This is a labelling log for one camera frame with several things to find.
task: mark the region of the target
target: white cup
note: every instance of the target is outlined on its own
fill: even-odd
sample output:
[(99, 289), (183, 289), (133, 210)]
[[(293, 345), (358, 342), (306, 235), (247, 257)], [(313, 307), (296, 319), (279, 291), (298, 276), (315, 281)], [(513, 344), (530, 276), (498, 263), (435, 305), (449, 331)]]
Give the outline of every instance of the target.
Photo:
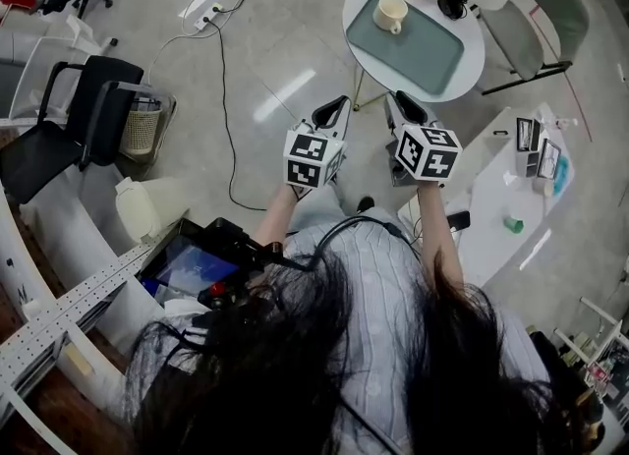
[(379, 0), (373, 12), (373, 21), (382, 30), (392, 34), (402, 31), (402, 21), (409, 12), (404, 0)]

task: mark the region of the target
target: table leg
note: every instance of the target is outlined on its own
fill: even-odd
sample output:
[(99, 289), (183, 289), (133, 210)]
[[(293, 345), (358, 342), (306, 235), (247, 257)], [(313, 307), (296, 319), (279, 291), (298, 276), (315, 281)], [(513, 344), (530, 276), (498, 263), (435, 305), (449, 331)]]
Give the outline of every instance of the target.
[(588, 307), (590, 310), (598, 313), (602, 318), (604, 318), (610, 324), (617, 324), (618, 323), (618, 321), (615, 318), (613, 318), (609, 313), (607, 313), (603, 309), (597, 307), (594, 303), (592, 303), (587, 298), (584, 298), (582, 296), (579, 301), (581, 303), (583, 303), (586, 307)]
[(361, 68), (361, 76), (358, 79), (358, 86), (356, 87), (356, 93), (354, 94), (354, 110), (355, 111), (360, 111), (361, 107), (365, 107), (366, 105), (371, 104), (372, 102), (376, 102), (377, 100), (383, 98), (387, 92), (385, 91), (384, 93), (381, 93), (380, 95), (371, 98), (370, 100), (368, 100), (367, 102), (364, 102), (362, 104), (358, 103), (358, 96), (361, 92), (361, 86), (363, 85), (363, 78), (365, 77), (365, 69)]

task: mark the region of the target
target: electrical outlet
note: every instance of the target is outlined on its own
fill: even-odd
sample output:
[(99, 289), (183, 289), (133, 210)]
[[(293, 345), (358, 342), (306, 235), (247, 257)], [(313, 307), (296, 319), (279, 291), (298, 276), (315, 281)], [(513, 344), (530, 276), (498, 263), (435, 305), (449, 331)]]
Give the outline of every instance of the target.
[(207, 27), (208, 22), (206, 22), (204, 19), (213, 21), (214, 17), (218, 15), (218, 13), (214, 11), (214, 8), (217, 8), (220, 11), (223, 9), (223, 5), (219, 3), (214, 3), (207, 9), (205, 13), (200, 16), (200, 18), (195, 22), (195, 27), (199, 31), (204, 30)]

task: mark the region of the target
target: gray tray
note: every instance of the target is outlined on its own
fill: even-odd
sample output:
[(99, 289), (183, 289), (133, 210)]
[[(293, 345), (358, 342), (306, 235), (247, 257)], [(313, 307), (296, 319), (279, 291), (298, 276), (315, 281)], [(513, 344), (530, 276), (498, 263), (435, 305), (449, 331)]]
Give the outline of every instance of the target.
[(382, 30), (372, 18), (378, 1), (367, 1), (347, 39), (428, 93), (442, 93), (463, 55), (461, 39), (410, 4), (399, 34)]

